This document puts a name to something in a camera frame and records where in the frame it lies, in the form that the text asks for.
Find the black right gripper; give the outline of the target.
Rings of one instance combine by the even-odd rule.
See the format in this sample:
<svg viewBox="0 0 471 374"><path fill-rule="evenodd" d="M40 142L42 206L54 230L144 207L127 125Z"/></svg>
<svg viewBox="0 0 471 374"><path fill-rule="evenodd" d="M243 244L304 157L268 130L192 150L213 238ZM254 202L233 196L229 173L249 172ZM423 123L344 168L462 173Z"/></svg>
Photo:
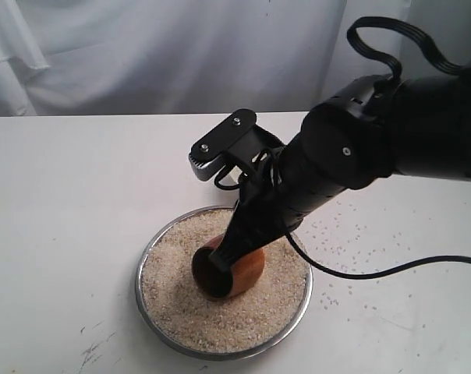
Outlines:
<svg viewBox="0 0 471 374"><path fill-rule="evenodd" d="M254 174L239 176L234 214L220 244L209 255L220 272L228 272L243 257L282 237L294 249L299 247L292 231L304 215L285 200L278 161L277 150L262 150L250 162Z"/></svg>

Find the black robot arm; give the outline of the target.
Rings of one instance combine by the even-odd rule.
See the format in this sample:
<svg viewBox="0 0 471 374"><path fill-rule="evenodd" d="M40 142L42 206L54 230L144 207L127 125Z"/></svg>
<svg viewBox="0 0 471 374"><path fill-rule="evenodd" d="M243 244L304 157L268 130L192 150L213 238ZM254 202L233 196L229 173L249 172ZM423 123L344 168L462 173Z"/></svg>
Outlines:
<svg viewBox="0 0 471 374"><path fill-rule="evenodd" d="M471 67L389 83L356 79L313 108L289 143L237 111L215 129L223 170L242 170L239 200L208 256L220 273L345 190L392 175L471 182Z"/></svg>

